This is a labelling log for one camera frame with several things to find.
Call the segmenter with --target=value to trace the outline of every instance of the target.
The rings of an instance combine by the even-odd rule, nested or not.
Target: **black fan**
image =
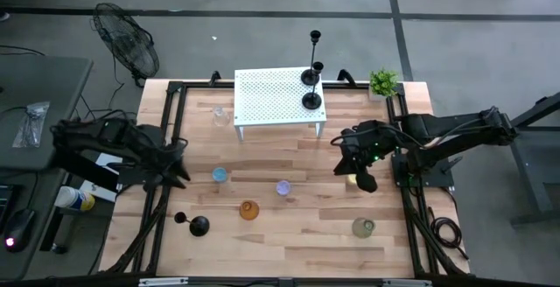
[[[137,86],[140,79],[153,77],[159,69],[154,40],[131,16],[113,3],[98,3],[94,25],[108,49],[132,73]]]

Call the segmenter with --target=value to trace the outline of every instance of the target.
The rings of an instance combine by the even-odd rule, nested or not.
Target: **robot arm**
[[[60,121],[51,128],[57,150],[74,153],[99,151],[123,159],[110,164],[120,172],[120,183],[153,183],[185,188],[177,179],[190,180],[182,165],[186,140],[164,145],[160,128],[135,125],[127,118],[105,118],[92,122]]]
[[[476,114],[435,117],[406,115],[397,117],[401,129],[385,122],[365,121],[352,129],[344,129],[332,145],[340,147],[342,159],[334,175],[356,174],[358,187],[367,192],[377,189],[375,178],[367,167],[396,148],[408,150],[407,171],[415,175],[429,170],[446,159],[480,144],[510,144],[517,136],[508,116],[492,107]],[[443,142],[447,137],[457,137]],[[440,137],[430,146],[426,144]]]

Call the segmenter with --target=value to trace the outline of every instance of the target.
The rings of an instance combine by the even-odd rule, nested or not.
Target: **wooden table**
[[[168,80],[148,80],[138,122],[159,126]],[[410,113],[432,113],[424,82],[404,83]],[[181,127],[188,139],[184,163],[192,181],[185,190],[173,189],[165,221],[157,274],[211,277],[413,277],[401,194],[395,187],[390,160],[369,169],[379,185],[374,193],[348,186],[333,175],[340,149],[329,141],[344,128],[371,119],[387,120],[385,103],[368,100],[359,90],[325,90],[327,122],[320,139],[312,125],[246,128],[239,143],[232,122],[213,125],[212,108],[234,109],[233,89],[190,89]],[[177,99],[170,120],[174,120]],[[227,169],[228,182],[218,185],[211,171]],[[287,179],[292,190],[278,196],[276,182]],[[428,188],[427,205],[436,216],[457,221],[448,194]],[[108,231],[100,269],[110,267],[137,234],[145,193],[131,187],[119,196]],[[243,220],[239,205],[254,200],[261,208],[255,220]],[[204,215],[210,220],[206,236],[193,237],[173,215]],[[376,224],[373,235],[352,234],[357,217]],[[418,241],[428,269],[424,240]],[[151,238],[144,252],[148,262]],[[468,263],[454,249],[446,249],[455,263]]]

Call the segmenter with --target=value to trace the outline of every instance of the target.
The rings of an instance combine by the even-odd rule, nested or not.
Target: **potted plant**
[[[387,71],[384,68],[377,72],[370,72],[369,100],[381,102],[388,96],[396,95],[396,91],[393,88],[396,86],[397,75],[397,72]]]

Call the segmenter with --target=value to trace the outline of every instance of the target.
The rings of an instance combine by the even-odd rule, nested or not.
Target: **concrete floor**
[[[390,12],[389,0],[1,0],[46,8],[92,8],[99,2],[123,8],[193,11]],[[553,14],[559,0],[398,0],[401,12],[442,14]],[[94,61],[84,96],[103,109],[116,87],[109,50],[90,29],[90,17],[13,15],[0,24],[0,44],[27,46],[49,55]],[[153,34],[161,68],[156,78],[209,78],[213,70],[293,67],[309,59],[307,34],[323,37],[316,58],[325,77],[341,68],[358,80],[368,71],[401,70],[390,19],[259,17],[137,17]],[[492,105],[515,117],[560,89],[558,22],[403,21],[415,81],[427,81],[437,116],[471,113]],[[117,65],[126,86],[114,108],[136,111],[141,89]],[[85,108],[79,106],[82,115]],[[560,284],[560,223],[513,229],[509,219],[530,212],[509,148],[482,146],[465,153],[453,169],[461,228],[471,269],[480,277]],[[101,207],[110,211],[111,207]],[[37,253],[32,277],[86,274],[107,221],[79,220],[66,255]]]

